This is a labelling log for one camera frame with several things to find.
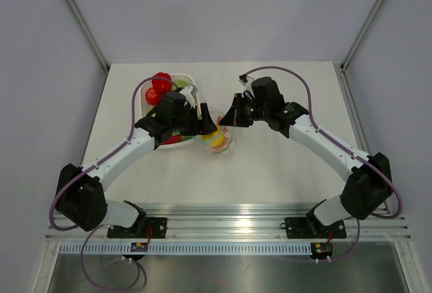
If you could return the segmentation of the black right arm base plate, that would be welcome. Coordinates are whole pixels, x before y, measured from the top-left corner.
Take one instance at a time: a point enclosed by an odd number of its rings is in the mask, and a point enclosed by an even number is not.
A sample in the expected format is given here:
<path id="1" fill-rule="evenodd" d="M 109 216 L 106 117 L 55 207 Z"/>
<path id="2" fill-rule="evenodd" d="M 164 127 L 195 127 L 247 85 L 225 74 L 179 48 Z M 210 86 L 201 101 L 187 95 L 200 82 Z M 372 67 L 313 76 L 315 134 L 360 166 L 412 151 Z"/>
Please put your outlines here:
<path id="1" fill-rule="evenodd" d="M 312 229 L 306 217 L 287 217 L 279 228 L 286 231 L 288 239 L 345 239 L 347 233 L 343 221 L 331 225 L 318 225 Z"/>

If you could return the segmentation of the white perforated plastic basket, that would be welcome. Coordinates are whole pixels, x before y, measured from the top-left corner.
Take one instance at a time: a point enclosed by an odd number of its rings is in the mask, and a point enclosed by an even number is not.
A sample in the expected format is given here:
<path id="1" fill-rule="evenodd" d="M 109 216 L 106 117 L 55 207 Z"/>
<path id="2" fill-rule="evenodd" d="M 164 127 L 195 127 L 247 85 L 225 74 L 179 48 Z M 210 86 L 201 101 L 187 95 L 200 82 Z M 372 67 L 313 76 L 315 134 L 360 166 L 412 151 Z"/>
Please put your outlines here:
<path id="1" fill-rule="evenodd" d="M 196 85 L 195 80 L 188 74 L 169 73 L 169 75 L 171 77 L 171 80 L 179 87 Z M 151 81 L 145 82 L 139 90 L 140 104 L 136 104 L 136 108 L 140 108 L 140 118 L 144 117 L 153 108 L 153 106 L 149 104 L 146 100 L 146 92 L 152 86 L 153 85 Z M 172 137 L 168 141 L 164 142 L 157 150 L 175 151 L 184 149 L 186 147 L 189 147 L 190 145 L 195 144 L 194 138 L 195 136 L 182 136 L 179 132 L 174 132 L 172 134 Z"/>

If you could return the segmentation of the right small circuit board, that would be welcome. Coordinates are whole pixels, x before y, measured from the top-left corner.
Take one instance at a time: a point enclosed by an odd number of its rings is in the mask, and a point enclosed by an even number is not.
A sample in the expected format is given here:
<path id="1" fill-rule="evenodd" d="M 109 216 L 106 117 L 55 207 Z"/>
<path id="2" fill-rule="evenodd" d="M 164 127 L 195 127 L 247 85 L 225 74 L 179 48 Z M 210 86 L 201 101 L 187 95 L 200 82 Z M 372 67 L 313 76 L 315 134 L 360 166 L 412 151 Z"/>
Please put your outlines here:
<path id="1" fill-rule="evenodd" d="M 312 253 L 316 255 L 332 255 L 333 254 L 333 244 L 327 243 L 312 243 L 311 244 Z"/>

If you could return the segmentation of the left small circuit board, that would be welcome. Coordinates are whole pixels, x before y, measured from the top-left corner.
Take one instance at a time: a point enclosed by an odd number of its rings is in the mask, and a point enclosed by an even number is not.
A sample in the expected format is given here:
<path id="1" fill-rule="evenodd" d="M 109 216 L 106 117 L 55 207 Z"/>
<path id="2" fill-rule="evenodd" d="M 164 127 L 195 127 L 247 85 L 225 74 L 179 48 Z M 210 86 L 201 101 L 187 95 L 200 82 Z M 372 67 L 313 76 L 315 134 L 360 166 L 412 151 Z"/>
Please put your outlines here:
<path id="1" fill-rule="evenodd" d="M 146 242 L 132 242 L 130 246 L 131 252 L 147 252 L 149 244 Z"/>

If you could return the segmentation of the red bell pepper toy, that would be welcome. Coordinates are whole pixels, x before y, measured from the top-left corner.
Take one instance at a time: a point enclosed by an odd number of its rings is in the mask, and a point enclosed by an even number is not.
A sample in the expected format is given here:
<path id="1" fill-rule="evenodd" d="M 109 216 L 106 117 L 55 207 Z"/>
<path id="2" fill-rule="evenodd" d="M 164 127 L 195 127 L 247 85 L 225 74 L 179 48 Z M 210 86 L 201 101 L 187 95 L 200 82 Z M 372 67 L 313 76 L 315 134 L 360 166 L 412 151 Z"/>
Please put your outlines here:
<path id="1" fill-rule="evenodd" d="M 171 76 L 166 72 L 158 72 L 152 80 L 152 85 L 157 93 L 163 95 L 172 89 Z"/>

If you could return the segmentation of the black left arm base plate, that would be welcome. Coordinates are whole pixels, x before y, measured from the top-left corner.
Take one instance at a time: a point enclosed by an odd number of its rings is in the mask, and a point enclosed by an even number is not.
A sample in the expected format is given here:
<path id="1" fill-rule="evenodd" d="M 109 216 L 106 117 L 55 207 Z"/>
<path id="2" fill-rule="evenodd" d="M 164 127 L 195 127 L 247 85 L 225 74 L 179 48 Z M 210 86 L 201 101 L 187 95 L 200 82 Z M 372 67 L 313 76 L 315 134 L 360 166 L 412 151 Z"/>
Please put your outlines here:
<path id="1" fill-rule="evenodd" d="M 126 229 L 120 226 L 113 226 L 107 230 L 107 237 L 110 239 L 165 239 L 167 233 L 166 217 L 146 217 L 141 228 Z"/>

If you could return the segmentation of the yellow lemon toy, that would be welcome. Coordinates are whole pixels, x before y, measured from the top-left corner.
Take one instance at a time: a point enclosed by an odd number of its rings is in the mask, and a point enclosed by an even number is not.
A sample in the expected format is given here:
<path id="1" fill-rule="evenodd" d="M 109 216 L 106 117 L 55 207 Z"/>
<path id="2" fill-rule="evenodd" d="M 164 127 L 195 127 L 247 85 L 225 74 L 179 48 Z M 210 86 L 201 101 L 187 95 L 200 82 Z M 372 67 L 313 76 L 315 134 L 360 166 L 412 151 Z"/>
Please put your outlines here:
<path id="1" fill-rule="evenodd" d="M 217 126 L 216 131 L 201 136 L 201 140 L 204 142 L 204 144 L 211 148 L 220 146 L 223 143 L 224 138 L 225 136 L 221 126 Z"/>

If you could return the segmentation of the clear zip bag blue zipper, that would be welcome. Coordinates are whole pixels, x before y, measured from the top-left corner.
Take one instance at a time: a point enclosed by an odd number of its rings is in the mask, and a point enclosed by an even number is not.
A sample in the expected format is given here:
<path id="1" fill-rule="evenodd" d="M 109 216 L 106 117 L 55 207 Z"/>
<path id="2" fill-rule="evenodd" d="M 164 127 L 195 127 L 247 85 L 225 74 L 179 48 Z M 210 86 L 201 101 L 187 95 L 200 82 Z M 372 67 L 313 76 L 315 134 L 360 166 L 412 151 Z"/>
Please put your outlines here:
<path id="1" fill-rule="evenodd" d="M 227 126 L 220 125 L 223 117 L 222 112 L 211 111 L 210 116 L 217 126 L 217 131 L 209 135 L 197 136 L 194 140 L 200 148 L 210 154 L 227 154 L 234 148 L 234 135 Z"/>

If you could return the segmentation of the red apple toy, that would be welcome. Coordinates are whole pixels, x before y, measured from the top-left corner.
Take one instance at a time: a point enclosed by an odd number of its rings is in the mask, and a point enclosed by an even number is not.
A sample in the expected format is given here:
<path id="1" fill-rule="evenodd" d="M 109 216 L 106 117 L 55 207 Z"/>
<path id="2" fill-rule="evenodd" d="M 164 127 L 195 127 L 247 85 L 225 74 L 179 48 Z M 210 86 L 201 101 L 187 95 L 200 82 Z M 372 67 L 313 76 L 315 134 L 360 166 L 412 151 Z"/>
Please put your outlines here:
<path id="1" fill-rule="evenodd" d="M 156 106 L 161 100 L 161 94 L 154 87 L 151 87 L 145 92 L 145 99 L 149 105 Z"/>

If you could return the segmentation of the aluminium rail frame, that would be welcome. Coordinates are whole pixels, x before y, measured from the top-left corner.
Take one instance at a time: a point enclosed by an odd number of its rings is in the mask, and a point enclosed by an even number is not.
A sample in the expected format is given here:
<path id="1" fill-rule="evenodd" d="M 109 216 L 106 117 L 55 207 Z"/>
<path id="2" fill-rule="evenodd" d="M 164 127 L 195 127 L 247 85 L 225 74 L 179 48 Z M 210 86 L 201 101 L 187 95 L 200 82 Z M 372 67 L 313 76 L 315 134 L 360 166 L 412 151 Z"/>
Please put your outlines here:
<path id="1" fill-rule="evenodd" d="M 314 203 L 138 205 L 150 217 L 167 218 L 167 242 L 283 242 L 289 240 L 279 225 L 286 217 L 305 215 Z M 86 236 L 84 230 L 58 232 L 49 226 L 44 239 L 84 241 Z M 360 222 L 360 241 L 410 242 L 412 238 L 404 216 L 372 216 Z"/>

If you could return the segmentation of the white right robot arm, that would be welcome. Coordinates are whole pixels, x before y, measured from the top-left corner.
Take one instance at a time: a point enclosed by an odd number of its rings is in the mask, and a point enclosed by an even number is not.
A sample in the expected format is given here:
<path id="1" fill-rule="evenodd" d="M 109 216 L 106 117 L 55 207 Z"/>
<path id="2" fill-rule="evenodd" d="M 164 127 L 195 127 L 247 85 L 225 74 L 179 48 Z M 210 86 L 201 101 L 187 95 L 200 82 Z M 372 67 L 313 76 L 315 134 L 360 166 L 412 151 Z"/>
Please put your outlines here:
<path id="1" fill-rule="evenodd" d="M 389 198 L 393 191 L 388 182 L 391 171 L 385 155 L 374 156 L 347 145 L 313 123 L 311 112 L 296 102 L 287 102 L 276 81 L 240 77 L 244 90 L 234 95 L 222 126 L 248 128 L 254 122 L 265 122 L 332 167 L 345 182 L 342 193 L 325 199 L 306 214 L 306 228 L 313 236 L 322 236 L 335 222 L 366 219 Z"/>

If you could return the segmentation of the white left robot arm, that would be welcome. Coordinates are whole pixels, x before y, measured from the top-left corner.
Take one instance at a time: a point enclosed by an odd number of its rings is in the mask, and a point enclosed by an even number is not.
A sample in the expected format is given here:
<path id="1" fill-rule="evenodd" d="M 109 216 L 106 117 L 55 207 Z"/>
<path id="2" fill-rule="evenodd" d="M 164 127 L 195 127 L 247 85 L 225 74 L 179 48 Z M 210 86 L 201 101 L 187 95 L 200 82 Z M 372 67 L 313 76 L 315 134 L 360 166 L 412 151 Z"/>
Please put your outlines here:
<path id="1" fill-rule="evenodd" d="M 145 117 L 132 122 L 129 135 L 99 158 L 81 166 L 66 165 L 60 172 L 50 211 L 89 232 L 102 225 L 117 227 L 132 238 L 146 229 L 146 212 L 130 201 L 108 201 L 105 191 L 144 155 L 158 149 L 173 133 L 207 135 L 216 131 L 206 103 L 195 103 L 196 87 L 165 93 Z"/>

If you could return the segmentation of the small circuit board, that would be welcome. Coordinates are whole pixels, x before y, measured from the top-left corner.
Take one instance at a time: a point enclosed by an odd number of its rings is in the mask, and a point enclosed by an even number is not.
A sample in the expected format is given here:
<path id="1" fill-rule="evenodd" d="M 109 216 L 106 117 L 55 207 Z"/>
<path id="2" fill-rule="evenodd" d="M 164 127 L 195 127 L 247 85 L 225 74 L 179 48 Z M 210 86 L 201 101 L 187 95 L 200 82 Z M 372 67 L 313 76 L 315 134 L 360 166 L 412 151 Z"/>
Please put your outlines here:
<path id="1" fill-rule="evenodd" d="M 132 242 L 130 246 L 131 252 L 147 252 L 149 244 L 146 242 Z"/>
<path id="2" fill-rule="evenodd" d="M 312 243 L 311 244 L 312 253 L 316 255 L 332 255 L 333 254 L 333 244 L 327 243 Z"/>

